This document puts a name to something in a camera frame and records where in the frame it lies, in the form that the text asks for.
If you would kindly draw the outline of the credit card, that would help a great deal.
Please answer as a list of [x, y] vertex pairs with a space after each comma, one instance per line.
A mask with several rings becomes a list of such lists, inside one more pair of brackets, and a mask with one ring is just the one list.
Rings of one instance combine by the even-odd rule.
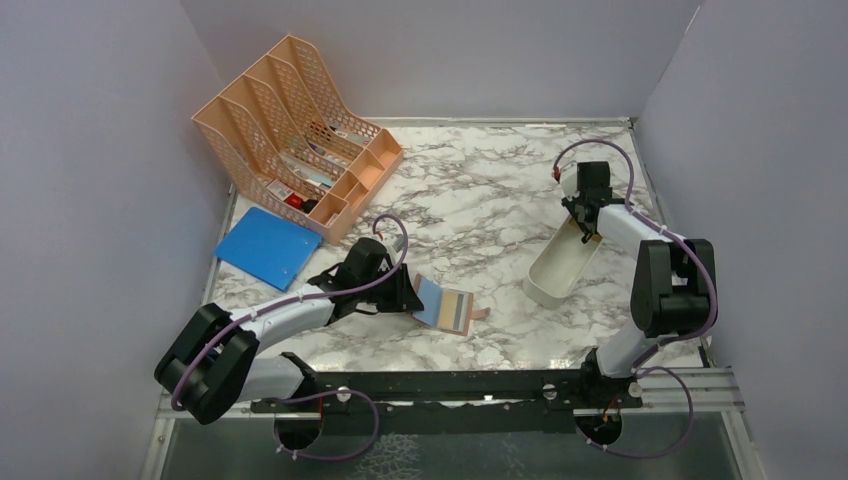
[[444, 290], [438, 310], [436, 327], [443, 331], [466, 335], [472, 306], [472, 293]]

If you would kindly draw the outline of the brown leather card holder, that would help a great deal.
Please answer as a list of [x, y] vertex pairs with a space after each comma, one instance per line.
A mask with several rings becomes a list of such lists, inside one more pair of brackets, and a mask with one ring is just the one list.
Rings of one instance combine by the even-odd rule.
[[489, 307], [474, 307], [473, 293], [443, 288], [420, 273], [413, 281], [413, 289], [423, 309], [410, 316], [430, 329], [467, 336], [473, 321], [484, 320], [491, 313]]

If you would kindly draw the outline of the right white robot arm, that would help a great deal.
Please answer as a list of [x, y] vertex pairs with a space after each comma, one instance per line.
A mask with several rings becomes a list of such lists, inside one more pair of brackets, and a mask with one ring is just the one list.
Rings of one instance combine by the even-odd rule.
[[608, 240], [636, 261], [631, 321], [587, 360], [597, 369], [577, 380], [579, 398], [600, 407], [660, 347], [712, 324], [717, 315], [715, 250], [706, 239], [682, 237], [646, 220], [616, 195], [605, 162], [577, 164], [562, 182], [562, 205], [583, 244]]

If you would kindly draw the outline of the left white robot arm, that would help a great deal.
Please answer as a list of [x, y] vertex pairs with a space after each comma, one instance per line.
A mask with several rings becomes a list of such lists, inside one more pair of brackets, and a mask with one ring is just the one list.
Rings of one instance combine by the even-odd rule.
[[219, 419], [234, 404], [277, 397], [298, 411], [313, 401], [307, 365], [260, 353], [307, 330], [353, 313], [412, 313], [423, 308], [413, 290], [404, 253], [408, 242], [362, 237], [345, 259], [301, 288], [255, 307], [227, 311], [200, 307], [154, 369], [155, 380], [200, 424]]

